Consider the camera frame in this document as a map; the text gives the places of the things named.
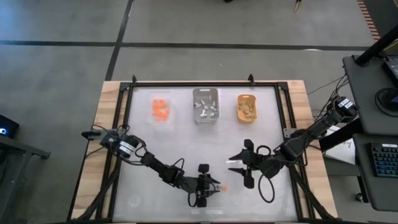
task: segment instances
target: black desk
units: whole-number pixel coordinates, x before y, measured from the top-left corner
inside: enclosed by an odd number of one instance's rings
[[[48,159],[49,152],[25,145],[19,141],[0,136],[0,149],[6,151],[6,171],[0,183],[0,223],[4,223],[14,200],[18,183],[22,179],[26,166],[33,155]]]
[[[331,149],[337,144],[352,138],[355,133],[398,136],[398,118],[381,112],[374,95],[382,88],[394,88],[386,72],[382,69],[384,60],[373,58],[369,65],[356,65],[352,57],[343,58],[343,65],[348,77],[354,101],[359,106],[359,118],[347,124],[339,131],[320,141],[322,150]]]
[[[363,197],[367,197],[373,209],[379,211],[398,212],[398,179],[375,177],[368,143],[398,144],[398,137],[371,136],[354,134],[356,159],[364,184],[361,189]]]

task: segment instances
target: gray floor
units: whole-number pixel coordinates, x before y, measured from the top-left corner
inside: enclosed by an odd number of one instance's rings
[[[127,0],[0,2],[0,40],[115,41]],[[373,40],[355,0],[136,0],[125,42],[362,46]],[[0,114],[21,124],[18,139],[52,152],[32,160],[12,220],[66,219],[113,48],[0,46]],[[302,79],[308,91],[344,73],[361,52],[122,48],[113,80]],[[334,85],[309,96],[320,109]],[[340,91],[352,99],[348,86]],[[348,220],[397,219],[353,201],[358,184],[330,179]]]

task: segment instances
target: orange pieces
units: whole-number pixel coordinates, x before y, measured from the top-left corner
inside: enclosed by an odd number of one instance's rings
[[[169,105],[163,99],[154,99],[153,112],[156,121],[167,121],[170,110]]]

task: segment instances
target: black keyboard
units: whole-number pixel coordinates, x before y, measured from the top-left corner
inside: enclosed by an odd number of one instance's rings
[[[398,178],[398,145],[371,143],[371,152],[376,177]]]

